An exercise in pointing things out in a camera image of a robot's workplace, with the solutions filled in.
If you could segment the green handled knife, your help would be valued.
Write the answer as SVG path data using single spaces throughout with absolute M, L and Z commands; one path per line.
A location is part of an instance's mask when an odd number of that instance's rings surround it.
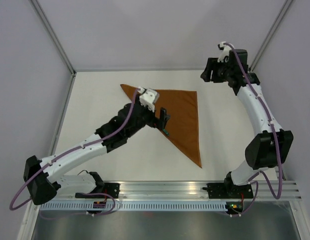
M 163 129 L 162 131 L 163 131 L 167 136 L 170 135 L 169 132 L 168 132 L 166 129 Z

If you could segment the brown satin napkin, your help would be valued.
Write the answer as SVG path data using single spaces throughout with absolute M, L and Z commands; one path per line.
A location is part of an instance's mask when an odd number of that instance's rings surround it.
M 202 167 L 199 144 L 197 92 L 179 89 L 156 89 L 159 98 L 155 109 L 165 108 L 170 115 L 164 136 L 198 167 Z

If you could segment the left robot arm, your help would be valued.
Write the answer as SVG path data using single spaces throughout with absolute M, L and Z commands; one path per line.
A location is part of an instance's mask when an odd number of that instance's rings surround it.
M 156 117 L 155 112 L 139 102 L 128 103 L 109 122 L 97 128 L 78 145 L 42 159 L 35 155 L 29 157 L 25 162 L 23 179 L 32 202 L 42 205 L 52 200 L 66 187 L 62 180 L 65 173 L 125 145 L 129 138 L 145 126 L 165 133 L 170 118 L 163 107 L 159 117 Z

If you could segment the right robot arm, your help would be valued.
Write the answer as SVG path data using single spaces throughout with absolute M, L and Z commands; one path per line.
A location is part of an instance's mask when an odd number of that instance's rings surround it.
M 223 192 L 230 198 L 236 197 L 259 174 L 277 167 L 279 170 L 278 190 L 271 190 L 276 199 L 282 194 L 283 164 L 292 146 L 294 136 L 284 130 L 275 119 L 266 103 L 259 78 L 249 71 L 248 52 L 235 49 L 231 44 L 218 45 L 219 57 L 210 57 L 201 74 L 205 82 L 226 82 L 246 109 L 253 127 L 254 138 L 244 151 L 244 161 L 229 172 L 224 180 Z

